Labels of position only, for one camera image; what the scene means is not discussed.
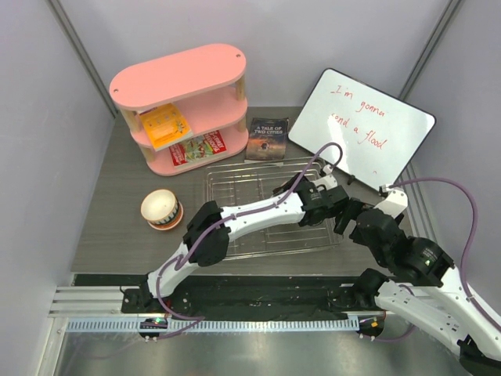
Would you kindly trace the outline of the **orange bowl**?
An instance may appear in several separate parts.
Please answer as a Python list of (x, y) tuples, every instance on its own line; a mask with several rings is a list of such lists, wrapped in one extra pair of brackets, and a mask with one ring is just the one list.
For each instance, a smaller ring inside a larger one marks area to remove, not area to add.
[(166, 230), (172, 230), (175, 228), (182, 220), (184, 216), (184, 208), (180, 204), (178, 206), (178, 211), (176, 212), (175, 216), (173, 219), (168, 220), (167, 222), (151, 222), (148, 221), (147, 223), (154, 228), (155, 230), (160, 230), (160, 231), (166, 231)]

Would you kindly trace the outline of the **white blue-petal bowl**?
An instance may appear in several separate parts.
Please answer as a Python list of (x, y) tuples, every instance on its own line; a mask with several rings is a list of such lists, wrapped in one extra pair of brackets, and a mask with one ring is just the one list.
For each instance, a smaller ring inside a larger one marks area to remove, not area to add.
[(177, 197), (166, 189), (149, 193), (141, 204), (142, 217), (154, 225), (171, 224), (179, 213)]

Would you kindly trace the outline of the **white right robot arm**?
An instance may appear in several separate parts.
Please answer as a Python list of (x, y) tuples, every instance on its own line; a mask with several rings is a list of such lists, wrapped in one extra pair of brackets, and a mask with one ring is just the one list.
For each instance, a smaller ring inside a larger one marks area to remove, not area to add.
[(500, 315), (461, 278), (459, 267), (432, 240), (408, 237), (396, 220), (406, 203), (376, 206), (350, 199), (336, 215), (335, 233), (350, 221), (350, 239), (368, 247), (389, 277), (367, 269), (351, 288), (362, 309), (389, 310), (439, 340), (472, 375), (500, 373)]

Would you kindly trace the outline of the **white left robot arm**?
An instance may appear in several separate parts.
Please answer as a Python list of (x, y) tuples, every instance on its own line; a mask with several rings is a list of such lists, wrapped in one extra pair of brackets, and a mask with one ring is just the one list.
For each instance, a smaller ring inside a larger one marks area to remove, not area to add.
[(220, 207), (216, 201), (209, 201), (193, 217), (169, 260), (148, 274), (139, 302), (149, 312), (159, 312), (188, 275), (224, 260), (231, 242), (278, 225), (317, 225), (342, 213), (348, 201), (343, 187), (318, 188), (306, 180), (277, 196), (250, 204)]

